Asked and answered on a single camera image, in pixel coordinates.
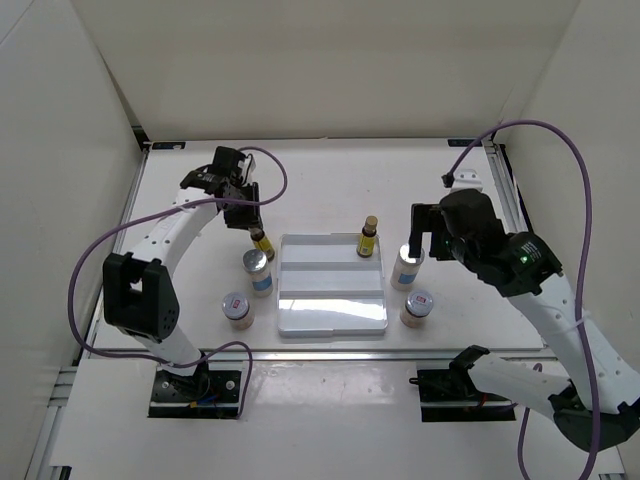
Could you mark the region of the yellow label sauce bottle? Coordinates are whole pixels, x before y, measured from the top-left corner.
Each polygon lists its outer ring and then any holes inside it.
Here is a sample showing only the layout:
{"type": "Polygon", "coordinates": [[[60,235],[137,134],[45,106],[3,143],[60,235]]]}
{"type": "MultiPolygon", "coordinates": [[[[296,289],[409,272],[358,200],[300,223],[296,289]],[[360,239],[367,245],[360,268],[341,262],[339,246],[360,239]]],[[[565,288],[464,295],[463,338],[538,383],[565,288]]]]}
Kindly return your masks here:
{"type": "Polygon", "coordinates": [[[265,231],[262,228],[254,227],[249,229],[249,234],[254,247],[266,255],[268,262],[273,261],[276,252],[265,231]]]}
{"type": "Polygon", "coordinates": [[[367,216],[361,229],[356,253],[362,258],[369,258],[373,255],[377,236],[378,219],[376,216],[367,216]]]}

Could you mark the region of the white lid spice jar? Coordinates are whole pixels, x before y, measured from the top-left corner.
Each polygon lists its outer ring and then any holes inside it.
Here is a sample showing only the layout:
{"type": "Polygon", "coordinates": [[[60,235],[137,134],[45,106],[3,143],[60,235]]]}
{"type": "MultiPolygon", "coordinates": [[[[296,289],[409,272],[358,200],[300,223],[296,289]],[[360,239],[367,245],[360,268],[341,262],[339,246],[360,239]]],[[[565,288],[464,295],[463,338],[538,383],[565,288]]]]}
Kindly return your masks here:
{"type": "Polygon", "coordinates": [[[222,312],[235,330],[248,329],[255,318],[249,298],[241,292],[231,292],[223,298],[222,312]]]}
{"type": "Polygon", "coordinates": [[[409,328],[421,328],[434,307],[432,295],[422,289],[412,290],[406,297],[399,318],[409,328]]]}

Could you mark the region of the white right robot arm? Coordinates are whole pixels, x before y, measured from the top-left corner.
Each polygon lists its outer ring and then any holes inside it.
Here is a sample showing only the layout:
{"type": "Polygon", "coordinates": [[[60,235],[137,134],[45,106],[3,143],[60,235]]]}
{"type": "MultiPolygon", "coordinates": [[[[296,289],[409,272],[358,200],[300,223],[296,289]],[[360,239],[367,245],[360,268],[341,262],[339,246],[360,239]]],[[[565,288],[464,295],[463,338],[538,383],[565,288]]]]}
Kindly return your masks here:
{"type": "Polygon", "coordinates": [[[639,374],[616,352],[578,302],[561,262],[534,233],[508,233],[491,199],[475,189],[437,204],[411,207],[409,254],[430,234],[430,257],[457,261],[516,308],[551,348],[566,373],[537,373],[478,345],[449,364],[460,399],[495,394],[550,419],[583,451],[602,451],[639,430],[639,374]]]}

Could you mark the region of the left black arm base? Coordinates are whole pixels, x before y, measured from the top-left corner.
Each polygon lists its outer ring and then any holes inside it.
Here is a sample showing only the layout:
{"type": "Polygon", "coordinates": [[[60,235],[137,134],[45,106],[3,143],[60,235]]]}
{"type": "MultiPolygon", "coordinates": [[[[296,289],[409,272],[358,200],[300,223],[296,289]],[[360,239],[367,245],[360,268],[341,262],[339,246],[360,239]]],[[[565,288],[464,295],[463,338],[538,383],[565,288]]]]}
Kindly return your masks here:
{"type": "Polygon", "coordinates": [[[157,370],[147,416],[152,419],[236,419],[243,379],[238,369],[198,368],[195,377],[157,370]]]}

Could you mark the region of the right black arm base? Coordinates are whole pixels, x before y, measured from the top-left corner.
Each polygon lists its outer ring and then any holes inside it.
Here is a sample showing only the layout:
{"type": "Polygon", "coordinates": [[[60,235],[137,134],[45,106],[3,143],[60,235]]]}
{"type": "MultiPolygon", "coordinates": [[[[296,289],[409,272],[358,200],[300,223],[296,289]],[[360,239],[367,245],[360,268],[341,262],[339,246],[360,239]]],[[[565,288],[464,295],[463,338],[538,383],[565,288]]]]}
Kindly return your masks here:
{"type": "Polygon", "coordinates": [[[512,422],[515,404],[495,394],[466,391],[448,370],[422,369],[408,380],[419,395],[423,423],[512,422]]]}

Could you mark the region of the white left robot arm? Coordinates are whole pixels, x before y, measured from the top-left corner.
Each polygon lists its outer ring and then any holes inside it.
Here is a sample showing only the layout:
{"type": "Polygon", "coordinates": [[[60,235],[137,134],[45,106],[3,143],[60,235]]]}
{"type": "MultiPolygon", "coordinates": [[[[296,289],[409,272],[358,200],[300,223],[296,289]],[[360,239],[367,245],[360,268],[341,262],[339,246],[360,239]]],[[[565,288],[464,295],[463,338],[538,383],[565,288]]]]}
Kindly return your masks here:
{"type": "Polygon", "coordinates": [[[197,235],[218,214],[227,228],[262,225],[259,186],[251,180],[253,156],[218,147],[210,164],[190,171],[180,182],[175,212],[162,216],[151,231],[124,254],[103,263],[104,318],[136,339],[175,377],[175,388],[188,400],[206,395],[210,377],[196,362],[202,357],[177,326],[180,305],[172,276],[197,235]]]}

